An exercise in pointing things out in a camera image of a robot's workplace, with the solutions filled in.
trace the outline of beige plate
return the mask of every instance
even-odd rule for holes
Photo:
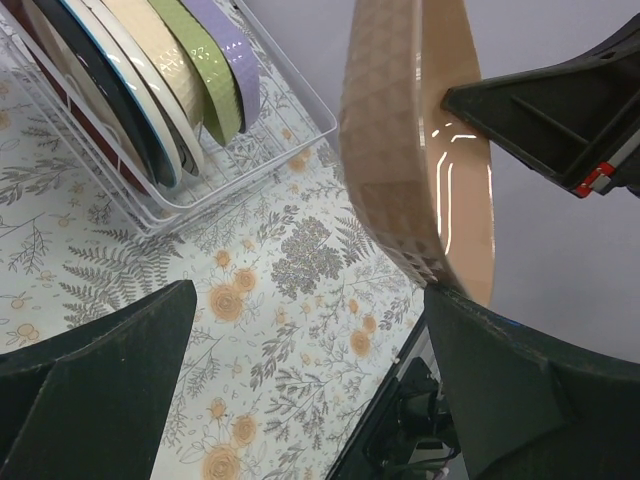
[[[480,80],[464,0],[358,0],[341,157],[360,221],[424,286],[487,305],[494,271],[489,143],[440,109]]]

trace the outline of gray floor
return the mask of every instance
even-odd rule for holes
[[[354,0],[246,1],[337,113]],[[467,7],[485,77],[572,58],[640,11],[638,0],[485,0]],[[494,198],[493,309],[640,362],[640,200],[626,192],[575,199],[499,149]]]

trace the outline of white wire dish rack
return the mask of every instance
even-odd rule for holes
[[[278,47],[249,7],[237,0],[211,0],[227,13],[251,41],[260,63],[262,109],[259,120],[246,134],[238,135],[226,148],[220,147],[208,132],[200,134],[200,144],[208,160],[198,177],[184,175],[173,189],[152,185],[139,172],[109,131],[71,88],[38,45],[0,3],[15,34],[0,29],[4,47],[19,68],[12,69],[17,83],[65,141],[93,179],[109,195],[143,236],[152,236],[184,227],[230,198],[248,192],[287,160],[337,128],[331,111]],[[45,65],[89,118],[95,128],[118,153],[120,162],[136,175],[149,195],[132,187],[95,145],[47,83],[29,58],[26,44]]]

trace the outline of tablecloth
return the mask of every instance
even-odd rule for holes
[[[191,279],[198,307],[152,478],[324,478],[422,311],[355,219],[329,145],[219,215],[143,238],[4,52],[0,64],[0,353]]]

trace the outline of table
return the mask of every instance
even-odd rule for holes
[[[356,221],[328,144],[219,217],[145,239],[0,55],[0,353],[191,279],[152,478],[324,478],[422,311]]]

